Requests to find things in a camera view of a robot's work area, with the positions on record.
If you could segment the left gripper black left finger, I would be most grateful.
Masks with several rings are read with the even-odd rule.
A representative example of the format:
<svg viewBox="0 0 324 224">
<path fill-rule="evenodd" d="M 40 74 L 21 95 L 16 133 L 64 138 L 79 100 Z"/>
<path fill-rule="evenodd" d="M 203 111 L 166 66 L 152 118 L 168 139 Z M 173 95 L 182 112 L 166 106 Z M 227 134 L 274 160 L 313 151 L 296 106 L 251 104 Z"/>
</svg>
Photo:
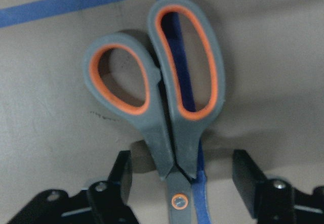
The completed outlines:
<svg viewBox="0 0 324 224">
<path fill-rule="evenodd" d="M 98 181 L 86 191 L 95 223 L 138 223 L 127 205 L 132 185 L 130 151 L 120 151 L 109 177 Z"/>
</svg>

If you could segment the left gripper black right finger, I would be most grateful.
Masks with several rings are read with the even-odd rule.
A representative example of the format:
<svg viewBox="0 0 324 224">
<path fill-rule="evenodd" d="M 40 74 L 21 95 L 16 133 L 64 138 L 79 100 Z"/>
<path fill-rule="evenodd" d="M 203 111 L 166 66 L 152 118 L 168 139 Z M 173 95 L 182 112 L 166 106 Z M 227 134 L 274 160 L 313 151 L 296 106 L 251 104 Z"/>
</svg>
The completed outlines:
<svg viewBox="0 0 324 224">
<path fill-rule="evenodd" d="M 296 223 L 293 187 L 269 179 L 245 150 L 234 150 L 232 179 L 256 223 Z"/>
</svg>

